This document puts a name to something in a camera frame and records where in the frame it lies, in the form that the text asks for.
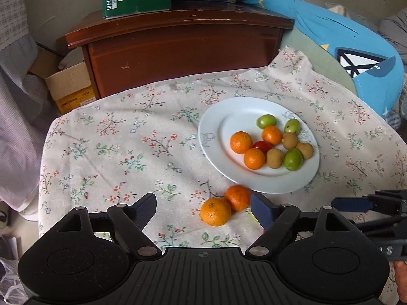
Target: orange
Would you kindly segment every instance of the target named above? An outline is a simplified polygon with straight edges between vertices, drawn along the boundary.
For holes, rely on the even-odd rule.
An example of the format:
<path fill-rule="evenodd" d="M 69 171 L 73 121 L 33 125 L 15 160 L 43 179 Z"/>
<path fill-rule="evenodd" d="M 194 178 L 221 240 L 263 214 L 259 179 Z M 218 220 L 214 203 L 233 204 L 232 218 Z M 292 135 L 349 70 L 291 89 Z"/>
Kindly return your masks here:
<path fill-rule="evenodd" d="M 230 147 L 237 154 L 244 154 L 252 146 L 252 138 L 246 132 L 236 132 L 230 138 Z"/>
<path fill-rule="evenodd" d="M 231 207 L 224 199 L 209 199 L 202 204 L 201 219 L 209 226 L 222 226 L 231 217 Z"/>
<path fill-rule="evenodd" d="M 229 187 L 225 192 L 225 199 L 233 211 L 243 211 L 250 205 L 251 192 L 242 185 Z"/>
<path fill-rule="evenodd" d="M 269 142 L 273 145 L 278 145 L 281 143 L 282 134 L 277 127 L 270 125 L 263 130 L 263 132 L 261 133 L 261 137 L 266 142 Z"/>
<path fill-rule="evenodd" d="M 260 149 L 252 148 L 246 151 L 244 162 L 248 168 L 258 170 L 266 162 L 266 156 Z"/>

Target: red tomato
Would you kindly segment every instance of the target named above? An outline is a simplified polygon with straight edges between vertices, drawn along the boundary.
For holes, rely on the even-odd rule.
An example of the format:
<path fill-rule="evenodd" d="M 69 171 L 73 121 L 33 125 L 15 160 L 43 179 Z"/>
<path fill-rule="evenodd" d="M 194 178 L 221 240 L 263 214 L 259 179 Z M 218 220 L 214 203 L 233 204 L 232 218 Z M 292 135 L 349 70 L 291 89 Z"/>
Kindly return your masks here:
<path fill-rule="evenodd" d="M 273 145 L 266 141 L 258 141 L 253 145 L 253 148 L 260 149 L 266 154 L 267 151 L 273 148 Z"/>

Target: kiwi fruit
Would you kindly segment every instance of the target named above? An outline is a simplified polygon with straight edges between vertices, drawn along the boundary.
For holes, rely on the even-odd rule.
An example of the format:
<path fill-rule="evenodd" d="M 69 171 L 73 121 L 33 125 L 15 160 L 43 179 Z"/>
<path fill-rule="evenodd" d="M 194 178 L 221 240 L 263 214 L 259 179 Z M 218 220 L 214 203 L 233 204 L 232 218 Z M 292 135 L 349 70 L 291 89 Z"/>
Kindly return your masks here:
<path fill-rule="evenodd" d="M 297 146 L 298 139 L 294 133 L 284 133 L 281 140 L 282 146 L 287 150 L 294 149 Z"/>
<path fill-rule="evenodd" d="M 299 142 L 296 148 L 302 153 L 305 159 L 310 159 L 314 155 L 314 147 L 310 143 Z"/>
<path fill-rule="evenodd" d="M 270 168 L 280 168 L 284 161 L 284 153 L 278 149 L 270 149 L 266 154 L 266 164 Z"/>

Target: metal screw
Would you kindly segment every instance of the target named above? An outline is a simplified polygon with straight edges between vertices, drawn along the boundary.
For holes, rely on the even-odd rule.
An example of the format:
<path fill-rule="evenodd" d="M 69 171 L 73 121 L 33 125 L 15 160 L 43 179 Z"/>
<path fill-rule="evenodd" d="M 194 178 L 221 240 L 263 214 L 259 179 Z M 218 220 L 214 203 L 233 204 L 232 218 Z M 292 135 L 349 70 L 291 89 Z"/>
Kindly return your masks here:
<path fill-rule="evenodd" d="M 254 246 L 253 248 L 249 249 L 249 253 L 253 256 L 265 256 L 266 254 L 269 253 L 269 250 L 265 248 L 264 246 Z"/>
<path fill-rule="evenodd" d="M 157 248 L 153 246 L 143 246 L 138 250 L 138 254 L 145 257 L 154 256 L 155 254 L 157 254 L 157 252 Z"/>

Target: tablecloth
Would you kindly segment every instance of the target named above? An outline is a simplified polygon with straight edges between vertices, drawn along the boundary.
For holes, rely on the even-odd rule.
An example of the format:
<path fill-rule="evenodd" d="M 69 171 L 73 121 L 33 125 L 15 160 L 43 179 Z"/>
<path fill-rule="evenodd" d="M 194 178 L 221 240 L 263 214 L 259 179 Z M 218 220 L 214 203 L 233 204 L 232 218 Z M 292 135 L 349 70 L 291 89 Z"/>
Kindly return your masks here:
<path fill-rule="evenodd" d="M 300 51 L 285 47 L 260 69 L 162 81 L 101 99 L 55 120 L 41 166 L 39 229 L 45 233 L 73 207 L 102 212 L 157 195 L 157 213 L 144 233 L 162 250 L 168 246 L 240 246 L 262 233 L 250 209 L 221 227 L 199 218 L 202 203 L 221 197 L 232 184 L 202 153 L 197 128 L 210 106 L 230 97 L 251 96 L 278 103 L 304 120 L 320 150 L 314 179 L 294 193 L 268 195 L 303 211 L 318 211 L 338 196 L 407 185 L 407 146 L 359 98 L 312 70 Z M 292 114 L 277 118 L 288 120 Z M 302 134 L 306 141 L 307 134 Z M 203 134 L 203 145 L 216 141 Z M 360 222 L 373 212 L 357 214 Z M 395 291 L 390 275 L 383 296 Z"/>

